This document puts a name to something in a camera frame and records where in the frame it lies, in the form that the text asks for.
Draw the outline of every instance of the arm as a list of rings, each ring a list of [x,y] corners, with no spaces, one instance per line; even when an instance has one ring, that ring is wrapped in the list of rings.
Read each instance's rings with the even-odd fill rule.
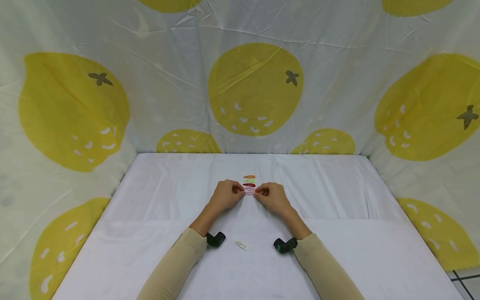
[[[236,181],[220,181],[210,202],[155,267],[137,300],[173,300],[207,247],[206,234],[216,218],[245,195]]]
[[[254,197],[268,210],[278,214],[297,239],[295,256],[323,300],[364,300],[355,283],[335,257],[290,205],[283,186],[271,182],[264,183],[255,190]]]

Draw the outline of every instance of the finger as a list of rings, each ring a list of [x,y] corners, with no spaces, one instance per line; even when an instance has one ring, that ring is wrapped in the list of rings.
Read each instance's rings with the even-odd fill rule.
[[[255,192],[269,190],[271,186],[272,186],[271,182],[262,183],[258,188],[255,189]]]
[[[265,196],[263,196],[263,195],[261,195],[260,193],[257,193],[257,192],[256,192],[255,194],[253,194],[253,197],[254,197],[255,199],[257,199],[257,200],[258,200],[260,203],[262,203],[262,204],[263,204],[264,201],[266,200],[266,197],[265,197]]]
[[[232,188],[243,191],[243,186],[238,181],[228,180],[228,182],[232,185]]]
[[[245,192],[241,191],[241,192],[236,193],[233,197],[234,197],[235,201],[240,201],[240,199],[243,198],[244,196],[245,196]]]
[[[242,192],[242,190],[240,190],[240,189],[238,189],[238,188],[236,188],[236,187],[233,187],[233,188],[232,188],[232,191],[233,191],[234,194],[238,194],[239,192]]]

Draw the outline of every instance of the lemon pattern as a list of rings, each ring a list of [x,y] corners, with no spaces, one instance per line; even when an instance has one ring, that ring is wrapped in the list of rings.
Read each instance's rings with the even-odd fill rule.
[[[453,0],[382,0],[384,11],[397,17],[418,16],[447,6]]]
[[[50,300],[108,204],[91,199],[53,220],[36,243],[30,268],[30,296]]]
[[[479,264],[477,249],[449,215],[419,200],[399,198],[398,202],[445,271]]]
[[[390,152],[426,161],[442,156],[479,127],[480,64],[459,54],[432,56],[398,79],[375,111]]]
[[[90,172],[120,149],[130,111],[109,70],[65,53],[30,54],[24,62],[18,112],[38,150],[65,168]]]
[[[291,154],[354,154],[355,141],[341,130],[323,128],[312,132]]]
[[[165,153],[222,153],[213,137],[205,132],[176,129],[162,136],[157,152]]]
[[[195,5],[200,0],[139,0],[149,8],[165,13],[176,13],[186,11]]]
[[[293,114],[303,89],[297,59],[282,48],[252,43],[225,52],[208,79],[210,107],[228,131],[268,135]]]

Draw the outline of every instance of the beige sleeve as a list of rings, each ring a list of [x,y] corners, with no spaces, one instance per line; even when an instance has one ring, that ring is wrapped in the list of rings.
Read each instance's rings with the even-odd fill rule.
[[[185,229],[155,267],[137,300],[174,300],[206,247],[206,238]]]
[[[322,300],[364,300],[355,283],[316,234],[299,240],[293,251]]]

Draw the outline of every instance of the fabric backdrop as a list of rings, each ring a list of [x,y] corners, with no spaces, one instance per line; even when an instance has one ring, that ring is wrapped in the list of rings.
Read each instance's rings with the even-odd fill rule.
[[[50,299],[137,153],[362,154],[479,264],[475,0],[6,0],[0,298]]]

